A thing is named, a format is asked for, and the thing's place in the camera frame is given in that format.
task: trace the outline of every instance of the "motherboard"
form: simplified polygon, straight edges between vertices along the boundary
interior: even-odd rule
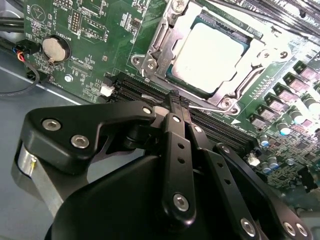
[[[320,36],[316,1],[230,2]],[[26,0],[24,26],[41,45],[26,59],[51,84],[90,103],[156,105],[178,90],[213,144],[229,144],[294,207],[320,209],[316,37],[207,0]]]

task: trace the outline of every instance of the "green circuit board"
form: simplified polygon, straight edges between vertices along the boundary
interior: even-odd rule
[[[30,56],[30,61],[54,76],[52,84],[91,103],[97,103],[105,73],[138,73],[129,57],[147,51],[166,6],[157,0],[26,0],[25,4],[27,39],[42,43],[44,37],[58,35],[71,48],[70,59],[56,67],[42,53]],[[64,80],[66,74],[73,76],[72,82]]]
[[[240,28],[259,36],[259,30],[238,21],[226,12],[208,4],[204,0],[198,3],[228,19]],[[91,103],[99,103],[100,88],[105,74],[117,75],[120,72],[134,77],[141,84],[168,92],[155,83],[145,83],[144,78],[132,66],[130,57],[133,54],[145,54],[154,36],[157,25],[166,7],[162,0],[26,0],[25,1],[25,37],[37,43],[49,35],[58,35],[67,40],[70,58],[59,64],[48,63],[42,52],[26,56],[44,73],[53,77],[51,83]],[[254,82],[238,102],[241,112],[237,116],[219,113],[208,113],[252,137],[266,134],[273,144],[265,149],[260,161],[266,161],[269,156],[275,156],[279,168],[272,170],[267,176],[268,184],[278,190],[290,189],[290,181],[298,176],[297,171],[305,166],[310,167],[314,176],[320,171],[320,142],[315,132],[310,131],[317,125],[319,119],[309,119],[308,128],[294,124],[289,116],[295,102],[288,110],[270,125],[259,129],[252,125],[250,116],[257,113],[258,108],[265,104],[265,96],[277,83],[284,83],[283,78],[293,67],[304,63],[312,69],[320,69],[320,47],[306,42],[300,37],[292,37],[288,46],[292,58],[286,62],[272,63]],[[73,81],[65,81],[70,74]],[[320,82],[314,82],[315,89]],[[308,93],[299,94],[303,99]],[[277,129],[278,122],[285,122],[291,129],[290,135],[283,136]],[[294,159],[294,165],[288,165],[287,159]],[[258,166],[255,171],[262,173]]]

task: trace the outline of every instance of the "gray surface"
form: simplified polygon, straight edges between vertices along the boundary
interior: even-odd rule
[[[23,67],[23,64],[16,61],[14,56],[4,55],[0,51],[0,92],[18,90],[30,84],[23,80],[23,77],[3,70],[10,69],[16,73],[24,74]],[[11,167],[26,113],[35,108],[73,105],[79,101],[72,102],[39,87],[27,95],[0,98],[2,163],[0,167],[0,239],[44,239],[53,218],[42,201],[15,185],[11,176]],[[129,156],[111,157],[108,160],[97,162],[89,168],[88,180],[92,182],[141,154],[141,151],[136,151]]]

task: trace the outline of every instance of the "metal cylinder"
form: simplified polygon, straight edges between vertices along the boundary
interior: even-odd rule
[[[262,147],[269,147],[269,141],[267,135],[261,135],[259,137],[260,144]]]
[[[295,164],[295,160],[293,158],[288,158],[286,160],[286,164],[288,164],[289,166],[292,166]]]
[[[267,162],[261,163],[262,172],[267,174],[271,171],[271,168],[269,167],[269,164]]]
[[[289,135],[291,133],[291,129],[289,128],[286,122],[279,122],[276,125],[276,128],[279,130],[280,134],[283,136]]]
[[[276,169],[277,167],[279,167],[277,158],[275,156],[271,156],[268,158],[268,164],[269,164],[269,168],[271,169]]]
[[[306,118],[302,115],[299,110],[294,110],[290,113],[290,117],[292,118],[295,124],[303,124]]]
[[[320,103],[312,97],[307,98],[303,103],[312,114],[320,114]]]

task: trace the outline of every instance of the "screw hole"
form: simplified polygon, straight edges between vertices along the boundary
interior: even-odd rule
[[[181,164],[185,164],[186,161],[184,159],[182,159],[181,157],[178,158],[178,162],[181,163]]]

